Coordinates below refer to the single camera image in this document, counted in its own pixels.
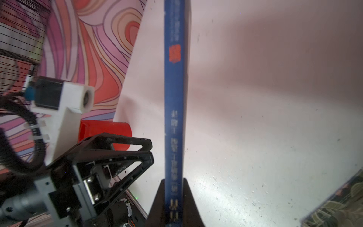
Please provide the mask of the navy book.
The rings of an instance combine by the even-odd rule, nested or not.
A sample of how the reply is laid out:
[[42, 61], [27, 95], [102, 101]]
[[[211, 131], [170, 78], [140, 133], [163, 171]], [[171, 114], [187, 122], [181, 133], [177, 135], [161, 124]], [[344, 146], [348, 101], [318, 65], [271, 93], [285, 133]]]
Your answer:
[[164, 1], [164, 209], [167, 227], [183, 226], [183, 156], [190, 20], [190, 1]]

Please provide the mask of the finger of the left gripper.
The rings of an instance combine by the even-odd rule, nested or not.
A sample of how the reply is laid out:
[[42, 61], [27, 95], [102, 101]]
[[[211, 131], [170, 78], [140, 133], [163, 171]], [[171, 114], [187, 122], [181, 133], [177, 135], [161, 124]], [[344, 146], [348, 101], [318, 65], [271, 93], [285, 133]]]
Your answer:
[[83, 221], [105, 214], [154, 163], [150, 139], [102, 133], [84, 139], [52, 163], [74, 177], [74, 211]]

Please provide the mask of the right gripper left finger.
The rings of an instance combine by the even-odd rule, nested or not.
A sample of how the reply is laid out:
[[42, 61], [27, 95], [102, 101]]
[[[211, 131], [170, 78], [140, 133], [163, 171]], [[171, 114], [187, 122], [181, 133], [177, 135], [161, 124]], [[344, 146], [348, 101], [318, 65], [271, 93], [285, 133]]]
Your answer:
[[161, 180], [145, 227], [165, 227], [165, 180]]

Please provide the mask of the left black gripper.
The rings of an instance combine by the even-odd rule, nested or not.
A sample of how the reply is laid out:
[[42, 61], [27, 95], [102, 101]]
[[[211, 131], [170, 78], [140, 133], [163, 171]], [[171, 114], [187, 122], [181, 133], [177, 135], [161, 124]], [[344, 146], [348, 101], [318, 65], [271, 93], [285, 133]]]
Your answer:
[[57, 227], [74, 225], [74, 177], [70, 170], [29, 176], [1, 175], [1, 226], [50, 214]]

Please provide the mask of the cream canvas bag green handles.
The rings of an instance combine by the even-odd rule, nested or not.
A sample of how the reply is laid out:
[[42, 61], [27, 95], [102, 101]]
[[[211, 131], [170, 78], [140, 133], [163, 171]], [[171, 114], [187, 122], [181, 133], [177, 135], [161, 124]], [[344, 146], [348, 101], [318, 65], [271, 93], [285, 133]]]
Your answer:
[[361, 227], [363, 225], [363, 170], [302, 220], [302, 227]]

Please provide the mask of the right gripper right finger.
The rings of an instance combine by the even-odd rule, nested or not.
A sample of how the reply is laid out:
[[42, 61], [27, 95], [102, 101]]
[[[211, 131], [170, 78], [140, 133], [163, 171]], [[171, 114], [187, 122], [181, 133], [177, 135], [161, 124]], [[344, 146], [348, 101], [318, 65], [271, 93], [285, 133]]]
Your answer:
[[186, 178], [183, 179], [183, 226], [205, 227]]

